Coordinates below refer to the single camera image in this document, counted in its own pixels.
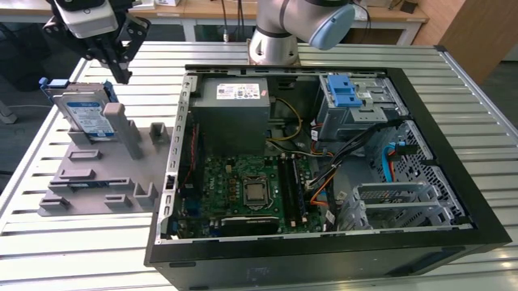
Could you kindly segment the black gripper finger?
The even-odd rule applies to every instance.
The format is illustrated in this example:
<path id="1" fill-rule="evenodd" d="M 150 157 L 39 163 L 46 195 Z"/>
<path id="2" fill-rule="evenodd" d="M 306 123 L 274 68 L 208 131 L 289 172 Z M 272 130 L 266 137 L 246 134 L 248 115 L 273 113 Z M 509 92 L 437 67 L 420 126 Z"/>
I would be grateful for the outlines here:
<path id="1" fill-rule="evenodd" d="M 128 64 L 133 60 L 136 53 L 149 31 L 150 22 L 145 18 L 128 16 L 124 22 L 124 29 L 129 36 L 129 41 L 124 45 L 118 43 L 116 50 L 116 70 L 114 80 L 118 84 L 128 84 L 132 73 L 128 70 Z"/>
<path id="2" fill-rule="evenodd" d="M 46 35 L 88 61 L 97 60 L 110 70 L 114 77 L 116 55 L 113 53 L 112 33 L 77 38 L 65 24 L 53 16 L 43 25 Z"/>

